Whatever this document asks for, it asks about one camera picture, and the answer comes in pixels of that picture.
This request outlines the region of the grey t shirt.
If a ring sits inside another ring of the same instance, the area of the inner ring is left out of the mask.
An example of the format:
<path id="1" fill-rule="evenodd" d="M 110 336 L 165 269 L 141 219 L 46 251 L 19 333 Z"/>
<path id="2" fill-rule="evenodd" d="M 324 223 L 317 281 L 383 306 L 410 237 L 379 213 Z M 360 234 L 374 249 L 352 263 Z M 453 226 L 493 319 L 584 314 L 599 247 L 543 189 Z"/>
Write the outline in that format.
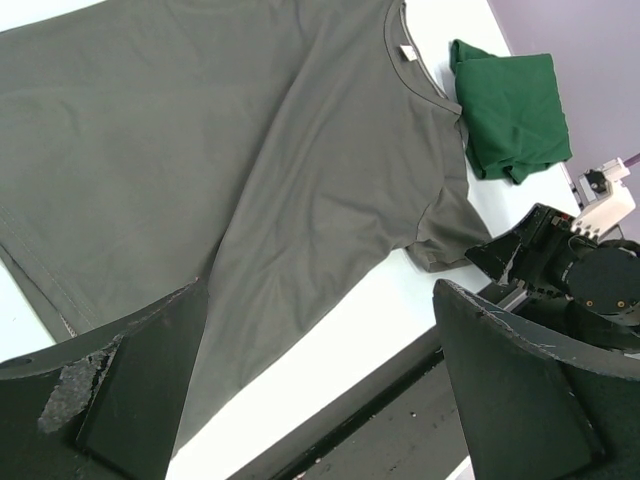
<path id="1" fill-rule="evenodd" d="M 402 1 L 106 1 L 1 35 L 1 257 L 65 340 L 204 278 L 176 443 L 404 249 L 465 263 L 460 106 Z"/>

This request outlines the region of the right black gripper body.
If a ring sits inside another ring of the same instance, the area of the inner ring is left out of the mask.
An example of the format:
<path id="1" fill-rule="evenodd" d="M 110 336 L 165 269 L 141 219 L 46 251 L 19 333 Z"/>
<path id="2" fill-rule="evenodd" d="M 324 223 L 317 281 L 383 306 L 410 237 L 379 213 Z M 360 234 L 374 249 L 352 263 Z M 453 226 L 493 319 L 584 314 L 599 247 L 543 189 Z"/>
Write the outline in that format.
<path id="1" fill-rule="evenodd" d="M 593 239 L 571 229 L 573 220 L 537 203 L 515 227 L 468 249 L 465 257 L 497 285 L 542 297 L 569 296 L 570 271 L 595 250 Z"/>

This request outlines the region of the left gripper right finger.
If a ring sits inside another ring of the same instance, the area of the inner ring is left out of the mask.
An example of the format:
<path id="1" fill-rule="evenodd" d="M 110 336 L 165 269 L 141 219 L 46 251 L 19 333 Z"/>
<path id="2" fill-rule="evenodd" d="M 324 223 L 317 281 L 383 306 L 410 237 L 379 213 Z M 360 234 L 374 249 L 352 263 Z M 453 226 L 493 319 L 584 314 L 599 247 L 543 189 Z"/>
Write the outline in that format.
<path id="1" fill-rule="evenodd" d="M 449 280 L 433 305 L 476 478 L 638 478 L 638 360 Z"/>

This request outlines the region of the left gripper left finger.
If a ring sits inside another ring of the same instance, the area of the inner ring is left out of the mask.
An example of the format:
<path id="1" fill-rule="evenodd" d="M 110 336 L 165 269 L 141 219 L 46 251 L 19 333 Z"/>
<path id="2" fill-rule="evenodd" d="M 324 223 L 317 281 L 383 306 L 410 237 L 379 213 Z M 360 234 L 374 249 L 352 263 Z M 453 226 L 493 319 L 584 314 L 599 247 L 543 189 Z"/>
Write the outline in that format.
<path id="1" fill-rule="evenodd" d="M 162 479 L 207 317 L 197 280 L 1 364 L 4 479 Z"/>

